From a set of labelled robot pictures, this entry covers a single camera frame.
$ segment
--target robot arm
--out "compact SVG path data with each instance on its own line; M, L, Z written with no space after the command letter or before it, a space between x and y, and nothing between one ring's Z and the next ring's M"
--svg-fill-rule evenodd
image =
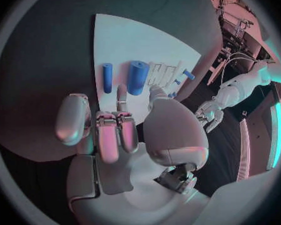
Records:
M206 128L206 132L209 133L223 120L223 109L239 104L252 94L256 86L265 86L271 81L281 83L281 65L258 61L248 73L223 83L217 95L212 100L204 102L195 115L203 126L212 121Z

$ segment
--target small blue cylinder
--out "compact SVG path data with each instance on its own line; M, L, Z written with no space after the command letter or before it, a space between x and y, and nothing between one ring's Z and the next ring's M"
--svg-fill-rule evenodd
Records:
M175 79L175 81L174 81L175 83L177 83L177 85L180 85L181 84L181 82L180 81L178 81L177 79Z
M186 69L183 72L190 80L194 80L195 79L195 75L191 74L189 71L187 71Z
M103 64L103 86L104 92L110 94L113 86L113 65L111 63Z
M130 63L127 91L131 95L140 95L143 91L150 66L142 61Z

